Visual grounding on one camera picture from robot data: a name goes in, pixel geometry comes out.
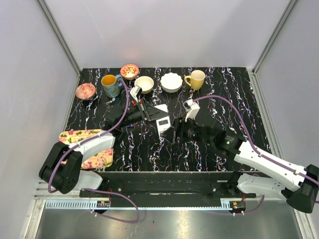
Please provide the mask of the white battery cover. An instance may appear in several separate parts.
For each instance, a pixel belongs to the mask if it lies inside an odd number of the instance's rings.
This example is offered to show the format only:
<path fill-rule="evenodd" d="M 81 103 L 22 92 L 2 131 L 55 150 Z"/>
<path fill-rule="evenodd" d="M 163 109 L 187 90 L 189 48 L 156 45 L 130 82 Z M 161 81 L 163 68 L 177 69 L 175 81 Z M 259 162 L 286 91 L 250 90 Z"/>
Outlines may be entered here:
<path fill-rule="evenodd" d="M 168 113 L 167 105 L 166 104 L 161 104 L 161 105 L 156 105 L 155 108 Z"/>

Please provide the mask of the white remote control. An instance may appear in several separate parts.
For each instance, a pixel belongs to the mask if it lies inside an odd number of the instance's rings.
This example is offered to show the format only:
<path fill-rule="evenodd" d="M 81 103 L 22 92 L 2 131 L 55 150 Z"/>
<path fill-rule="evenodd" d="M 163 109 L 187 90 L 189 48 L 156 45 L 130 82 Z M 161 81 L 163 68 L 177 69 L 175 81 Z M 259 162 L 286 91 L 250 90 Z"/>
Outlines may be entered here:
<path fill-rule="evenodd" d="M 171 127 L 169 117 L 164 117 L 164 118 L 156 120 L 156 125 L 157 125 L 157 130 L 159 133 L 159 137 L 161 137 L 161 134 Z"/>

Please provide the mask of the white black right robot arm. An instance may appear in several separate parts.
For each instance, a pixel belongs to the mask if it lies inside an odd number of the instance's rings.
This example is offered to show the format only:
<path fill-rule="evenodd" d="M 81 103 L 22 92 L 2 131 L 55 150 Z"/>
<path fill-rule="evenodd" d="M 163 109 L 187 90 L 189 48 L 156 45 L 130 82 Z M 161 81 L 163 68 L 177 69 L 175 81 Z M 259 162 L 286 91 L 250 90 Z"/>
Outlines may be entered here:
<path fill-rule="evenodd" d="M 227 160 L 251 166 L 267 175 L 257 177 L 234 173 L 223 189 L 238 197 L 243 194 L 261 194 L 284 200 L 292 208 L 312 213 L 319 192 L 319 169 L 310 164 L 296 165 L 263 151 L 231 130 L 223 129 L 219 121 L 199 124 L 192 119 L 177 118 L 173 123 L 158 120 L 160 137 L 171 144 L 183 141 L 201 141 L 213 152 Z"/>

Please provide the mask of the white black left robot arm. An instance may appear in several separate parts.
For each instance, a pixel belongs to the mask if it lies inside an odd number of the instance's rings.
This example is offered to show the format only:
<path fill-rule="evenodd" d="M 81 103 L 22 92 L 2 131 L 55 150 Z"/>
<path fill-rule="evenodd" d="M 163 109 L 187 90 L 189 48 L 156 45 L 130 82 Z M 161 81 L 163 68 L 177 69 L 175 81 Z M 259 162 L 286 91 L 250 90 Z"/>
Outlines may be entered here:
<path fill-rule="evenodd" d="M 168 116 L 167 109 L 143 101 L 132 109 L 115 105 L 107 111 L 104 127 L 96 135 L 78 142 L 57 142 L 48 154 L 39 177 L 48 184 L 48 192 L 68 194 L 74 189 L 89 188 L 97 197 L 106 195 L 108 185 L 101 175 L 82 170 L 82 163 L 103 150 L 112 148 L 124 137 L 122 128 L 139 121 L 153 122 Z"/>

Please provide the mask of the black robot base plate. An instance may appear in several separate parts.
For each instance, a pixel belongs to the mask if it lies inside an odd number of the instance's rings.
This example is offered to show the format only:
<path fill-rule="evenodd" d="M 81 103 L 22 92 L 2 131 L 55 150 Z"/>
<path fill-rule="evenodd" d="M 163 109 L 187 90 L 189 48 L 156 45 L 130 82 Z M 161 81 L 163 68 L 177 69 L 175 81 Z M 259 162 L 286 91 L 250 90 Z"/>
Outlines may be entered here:
<path fill-rule="evenodd" d="M 194 195 L 208 198 L 255 198 L 237 188 L 240 172 L 102 172 L 98 190 L 131 196 Z"/>

